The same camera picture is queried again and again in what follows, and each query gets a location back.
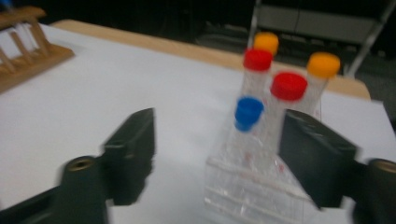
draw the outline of orange cap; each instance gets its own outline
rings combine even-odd
[[[264,49],[270,51],[273,55],[276,55],[277,47],[279,46],[279,40],[277,35],[270,32],[261,32],[254,37],[254,49]]]
[[[311,55],[306,66],[310,75],[321,78],[335,77],[340,70],[340,59],[327,52],[316,52]]]

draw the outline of white tabletop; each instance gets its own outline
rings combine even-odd
[[[139,203],[110,209],[112,223],[225,223],[204,207],[205,159],[241,72],[44,28],[76,56],[0,95],[0,208],[55,186],[62,164],[99,155],[130,114],[155,107],[154,173]],[[396,161],[382,104],[325,92],[322,121],[362,148],[359,160]],[[347,212],[330,209],[310,223],[349,223]]]

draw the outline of red screw cap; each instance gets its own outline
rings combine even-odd
[[[271,66],[273,55],[263,49],[247,49],[245,51],[244,67],[253,71],[265,71]]]
[[[303,97],[307,82],[305,77],[292,72],[278,73],[271,86],[271,93],[278,99],[296,101]]]

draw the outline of wooden test tube rack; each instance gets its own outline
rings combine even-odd
[[[10,29],[8,33],[21,55],[8,58],[0,46],[0,93],[74,55],[71,49],[53,45],[47,40],[37,21],[37,18],[45,15],[44,10],[37,7],[21,7],[13,12],[0,13],[0,31],[22,23],[29,27],[29,35],[38,46],[36,49],[27,49],[18,33]]]

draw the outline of blue cap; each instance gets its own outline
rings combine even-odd
[[[241,132],[248,132],[259,120],[264,105],[255,97],[245,96],[238,100],[235,110],[235,128]]]

